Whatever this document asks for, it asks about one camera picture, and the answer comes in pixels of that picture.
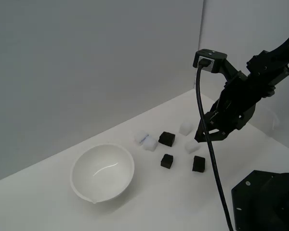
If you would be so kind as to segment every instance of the bowl rim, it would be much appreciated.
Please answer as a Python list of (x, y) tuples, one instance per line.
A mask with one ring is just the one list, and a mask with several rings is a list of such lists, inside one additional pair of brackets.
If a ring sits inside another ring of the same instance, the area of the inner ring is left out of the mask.
[[(112, 196), (112, 197), (110, 197), (110, 198), (106, 198), (106, 199), (104, 199), (104, 200), (102, 200), (102, 201), (93, 202), (91, 199), (89, 199), (88, 197), (85, 197), (84, 195), (82, 195), (82, 194), (76, 189), (76, 187), (74, 186), (74, 182), (73, 182), (73, 172), (74, 172), (74, 167), (75, 167), (76, 163), (78, 162), (78, 160), (79, 160), (85, 153), (87, 153), (88, 151), (90, 151), (90, 150), (93, 149), (93, 148), (96, 148), (96, 147), (99, 147), (99, 146), (104, 146), (104, 145), (107, 145), (107, 146), (111, 145), (111, 146), (118, 147), (118, 148), (122, 149), (122, 150), (128, 155), (128, 157), (129, 157), (129, 159), (130, 159), (130, 161), (131, 161), (131, 174), (130, 174), (130, 178), (128, 179), (128, 181), (126, 182), (126, 184), (124, 185), (124, 187), (122, 187), (122, 190), (121, 190), (119, 193), (117, 193), (117, 195)], [(94, 145), (94, 146), (90, 147), (89, 149), (87, 149), (86, 151), (84, 151), (80, 156), (78, 156), (78, 158), (74, 161), (74, 163), (73, 163), (73, 165), (72, 165), (72, 167), (71, 167), (69, 180), (70, 180), (70, 185), (71, 185), (74, 193), (76, 193), (77, 196), (79, 196), (79, 197), (80, 197), (81, 199), (83, 199), (83, 200), (90, 201), (90, 202), (92, 202), (92, 203), (95, 204), (95, 203), (99, 203), (99, 202), (111, 200), (111, 199), (119, 196), (122, 192), (124, 192), (124, 190), (129, 186), (129, 184), (130, 184), (130, 182), (131, 182), (131, 180), (132, 180), (132, 178), (133, 178), (133, 176), (134, 176), (134, 171), (135, 171), (134, 159), (133, 159), (131, 153), (130, 153), (126, 148), (124, 148), (123, 146), (121, 146), (121, 145), (119, 145), (119, 144), (115, 144), (115, 143), (101, 143), (101, 144), (97, 144), (97, 145)]]

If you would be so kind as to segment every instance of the mounting plate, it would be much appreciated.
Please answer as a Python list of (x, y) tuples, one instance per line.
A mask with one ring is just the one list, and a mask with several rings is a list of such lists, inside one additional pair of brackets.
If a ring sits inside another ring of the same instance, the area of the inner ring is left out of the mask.
[(255, 231), (255, 224), (251, 217), (254, 214), (251, 201), (256, 197), (260, 188), (276, 175), (278, 173), (254, 170), (232, 189), (237, 231)]

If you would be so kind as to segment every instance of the white bowl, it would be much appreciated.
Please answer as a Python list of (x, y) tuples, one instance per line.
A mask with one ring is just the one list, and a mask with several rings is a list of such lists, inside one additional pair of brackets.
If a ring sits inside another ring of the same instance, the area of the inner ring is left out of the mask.
[(97, 202), (119, 196), (134, 175), (134, 160), (117, 144), (100, 144), (82, 154), (74, 163), (70, 183), (82, 199)]

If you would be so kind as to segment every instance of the black cable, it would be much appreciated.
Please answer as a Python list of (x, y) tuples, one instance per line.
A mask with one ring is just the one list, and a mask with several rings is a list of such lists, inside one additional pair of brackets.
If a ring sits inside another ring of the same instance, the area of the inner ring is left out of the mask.
[(196, 74), (196, 80), (195, 80), (196, 87), (195, 88), (196, 88), (196, 97), (197, 97), (198, 109), (199, 109), (199, 113), (200, 113), (201, 124), (203, 127), (203, 131), (204, 131), (204, 134), (206, 137), (207, 144), (208, 144), (209, 153), (210, 153), (211, 162), (212, 162), (212, 167), (213, 167), (213, 173), (215, 176), (218, 193), (219, 193), (221, 201), (222, 201), (223, 210), (224, 210), (226, 220), (227, 220), (227, 225), (228, 225), (229, 230), (233, 231), (233, 227), (231, 224), (231, 219), (230, 219), (230, 215), (229, 215), (229, 211), (228, 211), (228, 207), (227, 207), (227, 202), (225, 199), (225, 195), (223, 193), (223, 187), (222, 187), (221, 179), (220, 179), (218, 169), (217, 169), (217, 164), (216, 164), (216, 159), (215, 159), (212, 141), (210, 139), (208, 128), (207, 128), (207, 125), (205, 123), (204, 112), (203, 112), (203, 108), (202, 108), (202, 101), (201, 101), (201, 96), (200, 96), (200, 73), (201, 73), (201, 69), (204, 67), (204, 65), (205, 66), (210, 65), (210, 60), (202, 59), (199, 62), (199, 66), (198, 66), (198, 70), (197, 70), (197, 74)]

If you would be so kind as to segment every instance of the black cube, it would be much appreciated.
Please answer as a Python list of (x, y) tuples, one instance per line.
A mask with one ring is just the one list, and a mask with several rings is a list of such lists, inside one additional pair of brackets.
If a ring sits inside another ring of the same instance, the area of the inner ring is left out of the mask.
[(194, 156), (193, 171), (204, 172), (206, 165), (206, 159), (200, 156)]
[(160, 162), (160, 165), (162, 167), (166, 167), (170, 169), (172, 163), (173, 163), (173, 155), (165, 154), (163, 159)]
[(167, 145), (169, 147), (172, 147), (174, 139), (175, 139), (174, 134), (165, 131), (159, 136), (158, 142)]

